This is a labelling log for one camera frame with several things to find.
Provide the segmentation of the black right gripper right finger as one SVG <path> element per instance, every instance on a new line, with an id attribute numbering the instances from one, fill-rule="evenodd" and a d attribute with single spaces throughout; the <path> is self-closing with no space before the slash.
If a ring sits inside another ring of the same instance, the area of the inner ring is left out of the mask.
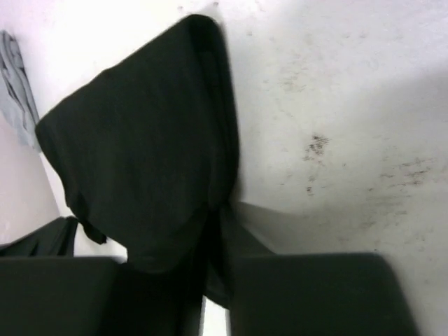
<path id="1" fill-rule="evenodd" d="M 220 211 L 231 335 L 418 335 L 387 261 L 375 253 L 280 255 Z"/>

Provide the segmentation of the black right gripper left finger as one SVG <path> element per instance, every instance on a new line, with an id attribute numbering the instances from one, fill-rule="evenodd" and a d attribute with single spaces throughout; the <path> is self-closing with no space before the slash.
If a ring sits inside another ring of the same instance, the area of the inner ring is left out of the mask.
<path id="1" fill-rule="evenodd" d="M 1 259 L 2 335 L 198 335 L 205 271 L 111 258 Z"/>

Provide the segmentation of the black tank top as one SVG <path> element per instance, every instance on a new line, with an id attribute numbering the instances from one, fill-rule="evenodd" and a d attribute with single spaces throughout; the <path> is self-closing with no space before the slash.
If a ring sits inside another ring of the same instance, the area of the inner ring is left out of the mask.
<path id="1" fill-rule="evenodd" d="M 36 128 L 72 215 L 1 247 L 70 256 L 81 225 L 97 244 L 166 272 L 185 260 L 237 179 L 239 133 L 225 37 L 189 15 L 64 98 Z"/>

